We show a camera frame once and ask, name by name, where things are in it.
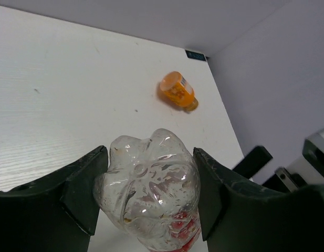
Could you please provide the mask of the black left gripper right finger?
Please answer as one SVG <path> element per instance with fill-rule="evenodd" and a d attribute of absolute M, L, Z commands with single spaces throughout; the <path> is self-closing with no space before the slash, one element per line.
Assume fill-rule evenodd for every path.
<path fill-rule="evenodd" d="M 201 148 L 199 213 L 209 251 L 324 251 L 324 185 L 282 193 L 238 174 Z"/>

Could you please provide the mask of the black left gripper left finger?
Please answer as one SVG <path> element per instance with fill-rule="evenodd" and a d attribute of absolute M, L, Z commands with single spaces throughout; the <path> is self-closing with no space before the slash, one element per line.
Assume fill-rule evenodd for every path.
<path fill-rule="evenodd" d="M 0 251 L 87 251 L 99 207 L 95 178 L 108 168 L 99 146 L 39 179 L 0 191 Z"/>

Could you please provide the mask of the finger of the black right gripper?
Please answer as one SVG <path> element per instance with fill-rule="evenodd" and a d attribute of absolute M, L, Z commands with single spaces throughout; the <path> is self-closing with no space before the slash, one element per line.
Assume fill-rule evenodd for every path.
<path fill-rule="evenodd" d="M 273 159 L 268 150 L 262 146 L 255 146 L 245 157 L 233 168 L 233 172 L 238 174 L 234 181 L 253 181 L 256 175 L 267 163 Z"/>

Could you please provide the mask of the crushed red label bottle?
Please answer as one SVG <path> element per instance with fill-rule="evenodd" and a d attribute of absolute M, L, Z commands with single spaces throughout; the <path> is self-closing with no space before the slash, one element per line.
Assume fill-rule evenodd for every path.
<path fill-rule="evenodd" d="M 149 251 L 188 251 L 201 232 L 200 176 L 183 142 L 167 129 L 147 139 L 123 135 L 109 160 L 93 195 L 111 222 Z"/>

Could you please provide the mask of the orange juice bottle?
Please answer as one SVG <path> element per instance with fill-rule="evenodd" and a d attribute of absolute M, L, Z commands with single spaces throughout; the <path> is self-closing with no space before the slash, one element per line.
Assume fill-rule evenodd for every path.
<path fill-rule="evenodd" d="M 192 86 L 178 71 L 168 73 L 161 80 L 159 89 L 178 107 L 185 111 L 194 111 L 198 107 L 198 100 Z"/>

